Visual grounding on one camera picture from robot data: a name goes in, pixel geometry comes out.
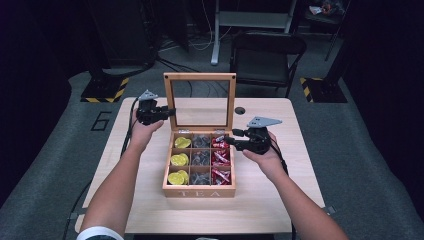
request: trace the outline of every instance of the black bag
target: black bag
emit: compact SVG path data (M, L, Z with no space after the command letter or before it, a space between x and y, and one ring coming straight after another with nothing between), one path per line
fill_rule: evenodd
M343 15L345 8L343 0L304 0L308 6L321 7L321 13L326 16Z
M321 9L322 13L327 16L344 14L342 0L323 0L321 3Z

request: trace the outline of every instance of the white sleeve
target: white sleeve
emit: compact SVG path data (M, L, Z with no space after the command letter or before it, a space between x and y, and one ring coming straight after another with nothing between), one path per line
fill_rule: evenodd
M109 237L115 238L116 240L124 240L121 237L121 235L119 235L117 232L106 227L87 228L84 231L80 232L80 234L77 237L77 240L85 240L87 238L94 237L94 236L109 236Z

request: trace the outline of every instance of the human arm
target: human arm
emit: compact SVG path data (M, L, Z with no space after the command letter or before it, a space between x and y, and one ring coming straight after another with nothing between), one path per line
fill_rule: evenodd
M265 176L274 184L302 239L348 239L339 225L286 174L280 158L273 149L264 155L248 150L243 150L243 154L256 162Z
M110 228L124 236L131 210L140 156L153 132L163 121L144 126L138 121L132 129L130 143L121 159L94 194L81 225L81 232L94 226Z

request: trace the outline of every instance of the desk leg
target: desk leg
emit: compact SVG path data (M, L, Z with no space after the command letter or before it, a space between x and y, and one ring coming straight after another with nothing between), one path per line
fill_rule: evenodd
M213 65L213 66L218 65L218 59L219 59L219 0L216 0L216 5L215 5L215 39L214 39L214 44L213 44L211 65Z

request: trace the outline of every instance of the gray carpet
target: gray carpet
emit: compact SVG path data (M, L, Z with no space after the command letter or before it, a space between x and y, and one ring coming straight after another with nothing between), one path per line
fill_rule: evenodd
M329 61L324 62L329 46L327 38L305 36L308 50L290 93L325 203L336 208L332 216L351 239L422 239L424 224L404 186L392 175L370 140L343 81L340 86L348 103L306 101L300 77L325 77L340 47L338 42ZM203 51L191 48L189 53L172 48L161 51L160 56L202 72L228 72L229 40L221 45L218 66L210 65L211 51L212 46ZM150 70L131 77L123 98L139 96L146 89L165 96L162 80L165 71L172 70L156 63ZM70 210L94 175L122 102L80 102L89 80L88 73L69 80L73 92L67 109L0 210L0 239L62 238ZM284 93L285 89L275 93L273 88L238 85L236 96L282 97ZM110 121L105 131L91 131L100 112L111 112L102 115ZM74 224L72 220L66 239L76 238ZM290 239L290 234L276 234L275 239Z

